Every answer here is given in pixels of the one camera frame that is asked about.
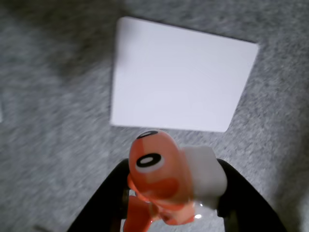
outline orange plastic toy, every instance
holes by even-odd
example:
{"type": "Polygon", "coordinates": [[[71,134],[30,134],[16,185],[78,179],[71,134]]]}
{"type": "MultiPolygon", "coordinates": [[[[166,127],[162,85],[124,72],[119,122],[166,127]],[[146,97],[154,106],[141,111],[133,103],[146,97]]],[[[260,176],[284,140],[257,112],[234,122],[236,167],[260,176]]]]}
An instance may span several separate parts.
{"type": "Polygon", "coordinates": [[[129,197],[124,232],[145,232],[153,221],[168,225],[194,221],[190,170],[172,137],[160,130],[141,134],[129,155],[129,197]]]}

